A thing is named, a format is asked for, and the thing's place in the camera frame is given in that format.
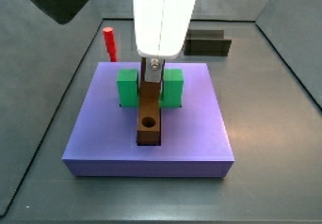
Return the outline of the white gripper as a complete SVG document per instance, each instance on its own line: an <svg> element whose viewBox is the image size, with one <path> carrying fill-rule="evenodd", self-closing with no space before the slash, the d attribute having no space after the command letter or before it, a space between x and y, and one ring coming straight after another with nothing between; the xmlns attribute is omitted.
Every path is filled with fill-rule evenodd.
<svg viewBox="0 0 322 224"><path fill-rule="evenodd" d="M174 59L183 48L195 1L134 0L137 45L146 82L162 81L165 59Z"/></svg>

